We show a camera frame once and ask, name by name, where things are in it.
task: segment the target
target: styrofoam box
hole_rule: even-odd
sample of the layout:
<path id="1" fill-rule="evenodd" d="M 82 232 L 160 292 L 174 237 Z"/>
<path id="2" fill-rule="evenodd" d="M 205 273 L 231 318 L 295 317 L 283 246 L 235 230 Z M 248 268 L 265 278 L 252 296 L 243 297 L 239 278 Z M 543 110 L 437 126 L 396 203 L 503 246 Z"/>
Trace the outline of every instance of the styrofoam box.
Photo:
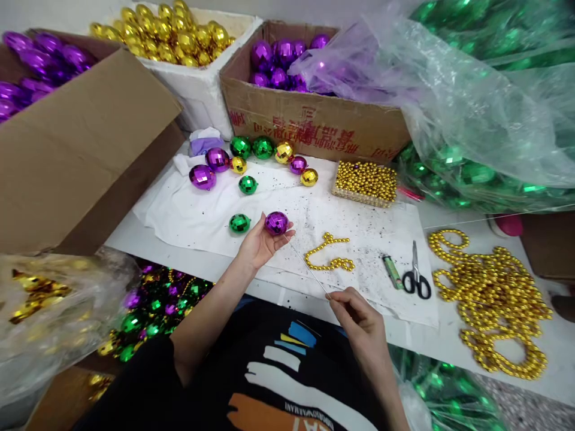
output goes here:
<path id="1" fill-rule="evenodd" d="M 145 4 L 157 15 L 157 4 L 148 2 L 138 2 L 138 4 Z M 178 123 L 182 129 L 192 132 L 214 127 L 220 131 L 223 139 L 230 140 L 234 136 L 234 131 L 229 122 L 228 109 L 220 89 L 219 72 L 262 24 L 262 19 L 252 15 L 191 7 L 190 10 L 199 24 L 207 24 L 211 20 L 220 23 L 230 36 L 236 38 L 235 42 L 205 68 L 189 68 L 141 57 L 138 59 L 178 98 L 183 107 L 178 117 Z M 120 10 L 114 16 L 102 21 L 102 24 L 111 25 L 114 19 L 119 17 Z"/>

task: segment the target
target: table surface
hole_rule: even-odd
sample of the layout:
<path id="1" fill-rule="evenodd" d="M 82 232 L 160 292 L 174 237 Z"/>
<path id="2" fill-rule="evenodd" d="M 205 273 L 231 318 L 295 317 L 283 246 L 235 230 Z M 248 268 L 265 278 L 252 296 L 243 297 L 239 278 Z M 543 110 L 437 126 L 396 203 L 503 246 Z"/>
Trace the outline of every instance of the table surface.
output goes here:
<path id="1" fill-rule="evenodd" d="M 471 240 L 471 245 L 466 251 L 487 254 L 496 245 L 507 247 L 512 255 L 521 260 L 532 272 L 520 239 L 503 239 L 496 236 L 484 220 L 483 214 L 473 211 L 453 213 L 429 202 L 421 202 L 417 206 L 422 227 L 426 233 L 442 227 L 460 229 Z M 231 258 L 226 256 L 179 248 L 162 242 L 154 236 L 153 230 L 144 227 L 132 212 L 118 225 L 108 238 L 106 245 L 214 282 L 219 279 L 231 262 Z M 446 262 L 435 257 L 431 251 L 429 251 L 429 259 L 433 270 L 449 268 Z M 537 277 L 535 280 L 548 304 L 550 304 L 550 295 L 566 294 L 565 287 L 558 283 Z M 247 292 L 257 298 L 338 324 L 327 301 L 257 278 L 249 285 Z M 575 391 L 573 390 L 575 326 L 573 323 L 557 314 L 553 316 L 553 320 L 541 322 L 543 335 L 535 340 L 535 344 L 547 355 L 549 364 L 539 380 L 527 381 L 508 376 L 503 372 L 490 374 L 481 368 L 473 360 L 471 350 L 459 338 L 459 330 L 465 325 L 459 318 L 456 304 L 439 301 L 438 307 L 440 316 L 438 329 L 386 316 L 388 342 L 575 406 Z M 500 353 L 514 362 L 519 362 L 523 358 L 522 347 L 514 341 L 498 341 L 496 347 Z"/>

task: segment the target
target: hand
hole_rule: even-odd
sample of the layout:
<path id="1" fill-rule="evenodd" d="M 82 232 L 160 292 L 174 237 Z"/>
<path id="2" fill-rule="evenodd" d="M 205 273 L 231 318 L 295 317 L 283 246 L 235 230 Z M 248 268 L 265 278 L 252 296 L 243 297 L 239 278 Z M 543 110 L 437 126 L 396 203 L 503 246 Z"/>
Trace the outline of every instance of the hand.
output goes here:
<path id="1" fill-rule="evenodd" d="M 329 301 L 353 354 L 372 383 L 393 376 L 383 317 L 353 287 L 331 292 Z"/>
<path id="2" fill-rule="evenodd" d="M 262 213 L 258 223 L 246 235 L 241 243 L 237 259 L 243 264 L 248 265 L 254 272 L 257 272 L 268 260 L 272 258 L 277 250 L 288 243 L 295 235 L 295 230 L 289 230 L 285 236 L 271 236 L 264 229 L 265 214 Z M 290 221 L 287 226 L 291 229 L 293 223 Z"/>

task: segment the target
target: metal needle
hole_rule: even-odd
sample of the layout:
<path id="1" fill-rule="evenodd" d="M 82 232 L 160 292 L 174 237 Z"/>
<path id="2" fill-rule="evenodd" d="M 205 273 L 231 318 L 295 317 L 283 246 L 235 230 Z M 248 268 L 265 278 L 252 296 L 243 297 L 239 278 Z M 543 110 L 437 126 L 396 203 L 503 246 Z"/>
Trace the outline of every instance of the metal needle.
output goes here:
<path id="1" fill-rule="evenodd" d="M 298 251 L 295 249 L 295 247 L 293 246 L 293 244 L 292 244 L 291 242 L 289 242 L 289 239 L 286 237 L 286 235 L 283 235 L 283 237 L 284 237 L 285 239 L 287 239 L 287 243 L 292 246 L 292 248 L 293 248 L 295 254 L 298 255 L 299 259 L 304 263 L 304 265 L 305 265 L 305 267 L 307 268 L 307 270 L 311 273 L 311 275 L 313 276 L 313 278 L 316 279 L 317 283 L 322 287 L 322 289 L 323 289 L 323 291 L 325 292 L 325 294 L 328 295 L 329 300 L 331 300 L 331 296 L 329 295 L 328 291 L 325 290 L 325 287 L 323 286 L 323 284 L 321 284 L 321 283 L 319 282 L 319 280 L 317 279 L 317 277 L 315 276 L 315 274 L 313 273 L 313 271 L 307 266 L 307 263 L 306 263 L 305 260 L 302 259 L 302 257 L 299 255 Z"/>

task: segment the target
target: green lighter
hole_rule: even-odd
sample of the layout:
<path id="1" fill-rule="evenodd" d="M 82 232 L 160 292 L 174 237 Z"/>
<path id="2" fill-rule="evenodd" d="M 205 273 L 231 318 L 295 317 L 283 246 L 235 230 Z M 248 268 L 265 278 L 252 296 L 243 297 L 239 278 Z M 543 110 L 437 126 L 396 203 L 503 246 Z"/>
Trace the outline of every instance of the green lighter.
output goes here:
<path id="1" fill-rule="evenodd" d="M 395 264 L 391 256 L 388 254 L 383 255 L 383 264 L 385 268 L 388 270 L 388 274 L 391 277 L 391 281 L 394 284 L 396 289 L 403 289 L 403 283 L 401 282 L 400 275 L 397 273 L 397 269 L 395 269 Z"/>

